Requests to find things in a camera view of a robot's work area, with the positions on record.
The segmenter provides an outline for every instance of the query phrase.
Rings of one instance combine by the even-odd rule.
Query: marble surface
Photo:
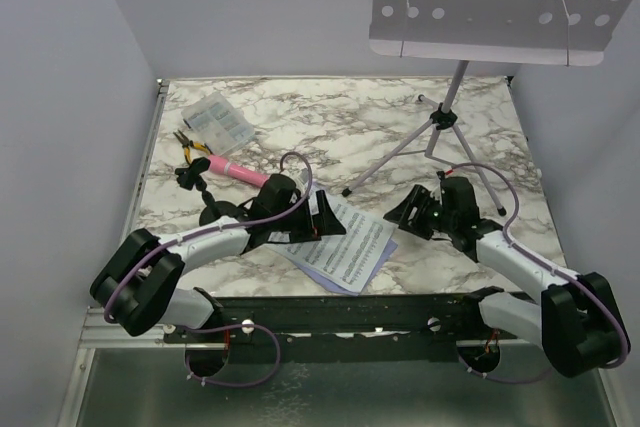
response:
[[[173,136],[183,129],[181,109],[220,92],[256,128],[256,140],[229,156],[234,162],[265,173],[277,171],[288,150],[306,155],[314,177],[331,193],[339,194],[376,159],[424,123],[431,113],[416,104],[418,94],[441,101],[446,78],[250,78],[174,81],[169,88],[151,165],[141,200],[138,225],[156,233],[178,232],[197,226],[203,208],[200,195],[178,187],[173,170],[184,164],[182,149]],[[479,160],[500,169],[514,182],[521,199],[520,218],[512,231],[524,244],[558,264],[564,260],[545,202],[536,168],[504,79],[468,78],[454,105],[459,125]],[[423,135],[409,146],[424,148]],[[453,132],[440,136],[434,155],[454,162],[465,160]],[[291,173],[300,168],[290,162]],[[356,190],[349,201],[379,215],[395,207],[420,183],[437,186],[441,165],[422,155],[393,159]],[[234,179],[206,174],[209,190],[218,200],[239,203],[256,189]],[[481,213],[500,221],[478,177]],[[508,190],[492,178],[508,211]],[[428,242],[397,230],[398,249],[365,289],[364,294],[467,292],[497,285],[516,290],[507,279],[474,264],[448,242]],[[187,274],[183,288],[200,286],[217,296],[326,295],[288,260],[266,247],[242,257],[219,260]]]

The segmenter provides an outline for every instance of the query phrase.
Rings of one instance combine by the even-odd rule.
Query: gray wall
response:
[[[157,84],[114,0],[0,5],[0,424],[50,426]]]
[[[163,78],[229,75],[442,75],[455,62],[369,49],[371,0],[117,0]],[[511,74],[471,64],[476,74]]]
[[[523,66],[514,101],[569,265],[611,282],[634,354],[620,369],[640,403],[640,0],[598,67]]]

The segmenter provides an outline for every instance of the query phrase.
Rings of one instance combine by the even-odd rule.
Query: pink cylinder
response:
[[[239,165],[229,162],[224,157],[220,157],[218,155],[210,155],[209,161],[211,162],[211,165],[209,166],[210,172],[213,172],[214,174],[227,175],[234,179],[246,182],[247,184],[255,185],[256,187],[262,187],[269,178],[266,174],[260,174],[253,170],[245,169],[244,167],[240,167]]]

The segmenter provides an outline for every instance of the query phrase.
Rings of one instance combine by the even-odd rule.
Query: yellow plier handle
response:
[[[178,139],[178,141],[182,144],[184,159],[189,165],[191,165],[191,149],[199,150],[200,152],[204,152],[207,155],[213,154],[213,152],[211,152],[209,147],[207,147],[205,144],[190,140],[189,137],[184,135],[180,130],[174,132],[173,135],[175,135],[176,139]]]

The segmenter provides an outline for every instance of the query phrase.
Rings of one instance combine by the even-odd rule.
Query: lip of music stand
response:
[[[449,114],[469,61],[597,65],[631,1],[373,0],[370,46],[382,55],[459,60],[442,104],[420,96]],[[346,188],[343,195],[349,195],[391,158],[402,155],[401,151],[433,124],[430,119],[409,135]],[[469,159],[476,161],[455,123],[433,130],[425,156],[442,161],[433,157],[433,151],[440,132],[447,128],[454,131]],[[484,173],[477,171],[498,212],[503,214],[504,207],[494,189]]]

